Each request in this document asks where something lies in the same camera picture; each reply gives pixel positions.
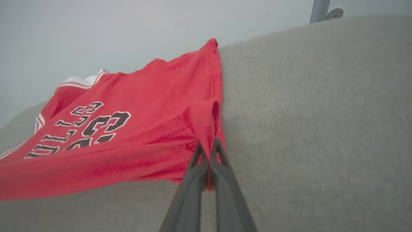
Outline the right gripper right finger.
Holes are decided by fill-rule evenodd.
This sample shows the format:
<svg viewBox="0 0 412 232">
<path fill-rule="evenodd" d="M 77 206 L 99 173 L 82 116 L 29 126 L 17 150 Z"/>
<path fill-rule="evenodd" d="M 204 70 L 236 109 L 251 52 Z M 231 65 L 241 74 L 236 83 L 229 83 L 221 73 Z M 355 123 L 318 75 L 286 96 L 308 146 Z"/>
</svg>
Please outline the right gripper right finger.
<svg viewBox="0 0 412 232">
<path fill-rule="evenodd" d="M 215 189 L 218 232 L 256 232 L 222 142 L 215 138 L 210 155 L 211 183 Z"/>
</svg>

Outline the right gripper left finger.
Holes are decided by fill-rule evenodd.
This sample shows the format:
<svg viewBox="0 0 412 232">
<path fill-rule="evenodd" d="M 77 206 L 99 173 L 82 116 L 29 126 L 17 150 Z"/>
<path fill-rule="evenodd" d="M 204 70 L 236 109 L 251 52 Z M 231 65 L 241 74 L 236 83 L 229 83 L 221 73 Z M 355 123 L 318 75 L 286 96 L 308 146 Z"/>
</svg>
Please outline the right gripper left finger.
<svg viewBox="0 0 412 232">
<path fill-rule="evenodd" d="M 200 142 L 174 195 L 161 232 L 200 231 L 201 195 L 206 188 L 209 162 Z"/>
</svg>

